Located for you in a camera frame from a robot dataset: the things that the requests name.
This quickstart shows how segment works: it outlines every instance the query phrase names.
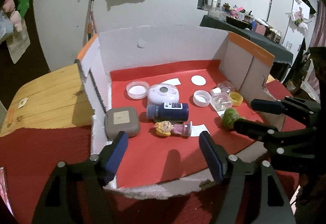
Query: green plush toy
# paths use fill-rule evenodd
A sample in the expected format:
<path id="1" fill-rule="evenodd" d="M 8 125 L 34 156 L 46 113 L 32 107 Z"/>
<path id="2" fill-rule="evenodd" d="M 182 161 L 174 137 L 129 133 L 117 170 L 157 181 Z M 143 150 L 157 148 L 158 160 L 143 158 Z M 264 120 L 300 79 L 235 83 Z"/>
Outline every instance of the green plush toy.
<path id="1" fill-rule="evenodd" d="M 17 11 L 19 12 L 22 19 L 26 15 L 28 8 L 29 8 L 29 0 L 18 0 Z"/>
<path id="2" fill-rule="evenodd" d="M 246 119 L 245 117 L 241 117 L 234 108 L 228 108 L 222 117 L 223 127 L 228 130 L 234 129 L 234 122 L 239 118 Z"/>

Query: table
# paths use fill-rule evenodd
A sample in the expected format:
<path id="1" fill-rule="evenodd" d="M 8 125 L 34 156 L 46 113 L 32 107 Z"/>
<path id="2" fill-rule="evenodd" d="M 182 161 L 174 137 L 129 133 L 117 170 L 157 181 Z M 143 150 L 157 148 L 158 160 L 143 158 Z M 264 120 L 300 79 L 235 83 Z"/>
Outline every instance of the table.
<path id="1" fill-rule="evenodd" d="M 233 25 L 228 24 L 225 21 L 219 20 L 216 17 L 211 17 L 208 15 L 204 15 L 200 26 L 208 28 L 218 28 L 234 32 L 261 46 L 263 49 L 273 54 L 275 56 L 275 59 L 274 65 L 271 69 L 271 74 L 278 80 L 283 80 L 287 69 L 292 65 L 293 54 L 290 51 L 288 51 L 282 45 L 270 41 L 269 39 L 265 38 L 263 35 L 257 32 L 237 28 Z"/>
<path id="2" fill-rule="evenodd" d="M 19 102 L 27 103 L 17 108 Z M 19 128 L 55 129 L 91 125 L 94 114 L 80 81 L 76 64 L 41 76 L 16 93 L 0 136 Z"/>

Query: blue gripper pad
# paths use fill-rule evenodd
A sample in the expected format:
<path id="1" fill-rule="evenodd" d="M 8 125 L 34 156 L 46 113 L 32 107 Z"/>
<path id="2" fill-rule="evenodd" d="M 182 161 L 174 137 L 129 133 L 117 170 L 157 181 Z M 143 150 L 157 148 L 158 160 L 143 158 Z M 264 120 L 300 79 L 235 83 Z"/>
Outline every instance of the blue gripper pad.
<path id="1" fill-rule="evenodd" d="M 271 113 L 275 115 L 280 115 L 286 110 L 286 107 L 281 102 L 277 101 L 254 99 L 251 101 L 250 105 L 254 111 Z"/>
<path id="2" fill-rule="evenodd" d="M 126 132 L 120 131 L 112 144 L 105 146 L 99 154 L 102 167 L 106 171 L 104 177 L 106 184 L 114 179 L 127 147 L 128 135 Z"/>
<path id="3" fill-rule="evenodd" d="M 212 140 L 211 136 L 208 134 L 207 131 L 203 131 L 199 135 L 199 147 L 204 155 L 208 168 L 211 172 L 211 175 L 217 183 L 221 183 L 223 181 L 223 176 L 227 171 L 226 163 L 223 164 L 221 160 L 218 158 L 217 154 L 213 150 L 213 146 L 215 145 L 214 141 Z"/>

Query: yellow ring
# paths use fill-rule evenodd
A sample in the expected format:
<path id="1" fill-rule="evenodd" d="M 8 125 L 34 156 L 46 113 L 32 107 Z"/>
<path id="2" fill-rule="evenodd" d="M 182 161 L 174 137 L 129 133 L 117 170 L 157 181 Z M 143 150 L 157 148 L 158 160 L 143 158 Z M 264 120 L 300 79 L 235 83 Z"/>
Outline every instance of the yellow ring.
<path id="1" fill-rule="evenodd" d="M 233 106 L 241 105 L 241 103 L 243 101 L 242 95 L 240 95 L 237 92 L 231 92 L 231 93 L 229 93 L 229 96 L 231 98 L 231 102 L 232 102 Z"/>

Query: wooden table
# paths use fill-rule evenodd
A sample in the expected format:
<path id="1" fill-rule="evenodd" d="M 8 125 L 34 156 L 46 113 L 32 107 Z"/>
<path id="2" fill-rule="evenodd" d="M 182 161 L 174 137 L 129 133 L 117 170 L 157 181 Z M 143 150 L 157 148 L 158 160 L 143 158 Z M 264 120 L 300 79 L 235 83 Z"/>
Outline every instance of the wooden table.
<path id="1" fill-rule="evenodd" d="M 19 102 L 27 103 L 17 108 Z M 55 129 L 91 125 L 94 114 L 73 64 L 41 76 L 16 93 L 0 136 L 19 128 Z"/>

